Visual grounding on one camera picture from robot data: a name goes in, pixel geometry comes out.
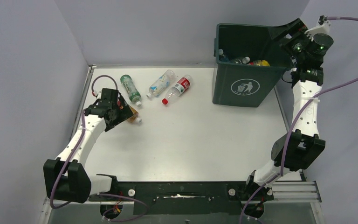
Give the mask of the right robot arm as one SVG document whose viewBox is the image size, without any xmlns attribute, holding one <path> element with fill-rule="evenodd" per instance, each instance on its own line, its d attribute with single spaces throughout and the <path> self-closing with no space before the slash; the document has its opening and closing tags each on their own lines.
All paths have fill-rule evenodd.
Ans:
<svg viewBox="0 0 358 224">
<path fill-rule="evenodd" d="M 322 15 L 313 28 L 296 19 L 269 29 L 271 39 L 294 60 L 290 71 L 293 118 L 288 132 L 274 143 L 270 161 L 249 175 L 243 187 L 247 198 L 267 194 L 279 178 L 307 169 L 325 149 L 317 127 L 320 101 L 317 94 L 322 92 L 324 83 L 324 56 L 334 43 L 329 35 L 330 26 L 330 21 Z"/>
</svg>

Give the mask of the yellow label bottle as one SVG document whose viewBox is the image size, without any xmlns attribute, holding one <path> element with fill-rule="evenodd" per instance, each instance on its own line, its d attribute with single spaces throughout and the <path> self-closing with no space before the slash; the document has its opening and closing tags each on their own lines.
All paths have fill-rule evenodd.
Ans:
<svg viewBox="0 0 358 224">
<path fill-rule="evenodd" d="M 249 62 L 248 64 L 254 65 L 254 66 L 265 66 L 265 67 L 270 66 L 269 62 L 266 60 L 255 60 L 255 61 Z"/>
</svg>

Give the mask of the green label tea bottle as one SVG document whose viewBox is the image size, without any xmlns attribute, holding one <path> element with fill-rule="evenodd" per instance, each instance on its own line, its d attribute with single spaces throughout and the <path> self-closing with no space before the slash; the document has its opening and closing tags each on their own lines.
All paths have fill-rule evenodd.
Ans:
<svg viewBox="0 0 358 224">
<path fill-rule="evenodd" d="M 126 90 L 129 100 L 135 104 L 138 108 L 142 107 L 141 102 L 141 95 L 137 88 L 135 87 L 135 84 L 131 78 L 131 76 L 125 74 L 120 77 L 120 82 L 123 85 L 124 89 Z"/>
</svg>

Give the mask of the white blue label bottle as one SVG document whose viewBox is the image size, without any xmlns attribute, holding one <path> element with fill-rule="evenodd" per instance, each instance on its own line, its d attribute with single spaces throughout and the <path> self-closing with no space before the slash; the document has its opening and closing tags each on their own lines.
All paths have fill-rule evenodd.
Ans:
<svg viewBox="0 0 358 224">
<path fill-rule="evenodd" d="M 148 99 L 158 97 L 177 78 L 172 70 L 167 70 L 149 88 L 146 93 Z"/>
</svg>

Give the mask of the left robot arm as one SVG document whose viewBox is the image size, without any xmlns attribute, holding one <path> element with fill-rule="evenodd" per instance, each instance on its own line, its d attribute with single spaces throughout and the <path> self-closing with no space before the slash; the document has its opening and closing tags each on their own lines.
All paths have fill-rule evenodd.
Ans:
<svg viewBox="0 0 358 224">
<path fill-rule="evenodd" d="M 81 113 L 80 126 L 63 151 L 43 165 L 47 197 L 53 200 L 84 203 L 92 195 L 117 187 L 113 175 L 88 175 L 84 165 L 103 132 L 108 132 L 133 116 L 122 94 L 103 88 L 100 98 Z"/>
</svg>

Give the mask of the red gold label bottle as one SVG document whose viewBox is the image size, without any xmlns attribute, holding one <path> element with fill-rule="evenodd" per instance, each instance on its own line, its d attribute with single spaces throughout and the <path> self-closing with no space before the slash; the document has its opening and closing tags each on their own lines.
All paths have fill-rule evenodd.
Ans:
<svg viewBox="0 0 358 224">
<path fill-rule="evenodd" d="M 134 109 L 132 106 L 129 106 L 129 108 L 131 109 L 133 115 L 130 118 L 128 118 L 126 121 L 131 124 L 140 125 L 142 123 L 142 119 L 139 115 L 139 112 L 136 109 Z"/>
</svg>

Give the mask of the blue label water bottle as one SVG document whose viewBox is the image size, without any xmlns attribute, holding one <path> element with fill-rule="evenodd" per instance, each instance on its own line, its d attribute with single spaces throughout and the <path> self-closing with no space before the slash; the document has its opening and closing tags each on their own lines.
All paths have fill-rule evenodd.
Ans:
<svg viewBox="0 0 358 224">
<path fill-rule="evenodd" d="M 224 53 L 223 49 L 218 49 L 219 60 L 222 62 L 229 62 L 229 58 Z"/>
</svg>

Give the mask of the red label water bottle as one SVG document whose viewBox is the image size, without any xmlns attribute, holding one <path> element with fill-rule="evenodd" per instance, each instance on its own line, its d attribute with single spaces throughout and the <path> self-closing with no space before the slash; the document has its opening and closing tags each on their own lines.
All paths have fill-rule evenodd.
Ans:
<svg viewBox="0 0 358 224">
<path fill-rule="evenodd" d="M 162 99 L 163 105 L 175 103 L 183 93 L 185 93 L 193 83 L 193 77 L 184 75 L 165 95 Z"/>
</svg>

